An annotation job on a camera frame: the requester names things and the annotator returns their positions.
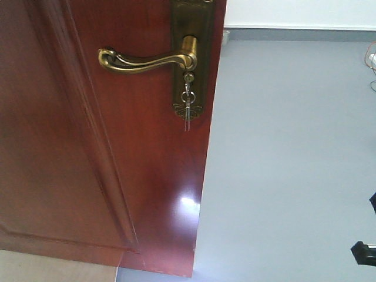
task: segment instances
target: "wooden door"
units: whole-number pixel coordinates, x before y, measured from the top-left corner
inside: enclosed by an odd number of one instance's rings
[[[184,132],[170,66],[122,76],[97,51],[170,50],[167,0],[0,2],[0,248],[192,273],[225,0],[206,110]]]

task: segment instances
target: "white wall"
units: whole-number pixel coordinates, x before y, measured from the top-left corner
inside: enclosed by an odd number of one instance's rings
[[[374,0],[228,0],[229,28],[376,30]]]

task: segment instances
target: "door handle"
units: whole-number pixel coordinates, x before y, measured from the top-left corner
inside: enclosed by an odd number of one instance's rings
[[[140,73],[168,63],[177,63],[184,71],[193,71],[197,66],[197,39],[188,35],[183,38],[178,51],[154,57],[136,58],[126,56],[113,49],[99,49],[98,61],[101,66],[119,73]]]
[[[109,71],[122,74],[141,73],[172,64],[172,108],[186,122],[187,119],[191,121],[199,117],[206,102],[215,5],[216,0],[170,0],[171,52],[136,58],[113,48],[99,49],[99,64]]]

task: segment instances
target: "door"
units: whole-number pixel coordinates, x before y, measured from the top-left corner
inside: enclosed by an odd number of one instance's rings
[[[189,132],[171,66],[118,75],[97,58],[170,51],[169,1],[0,2],[0,248],[191,276],[226,4],[214,2]]]

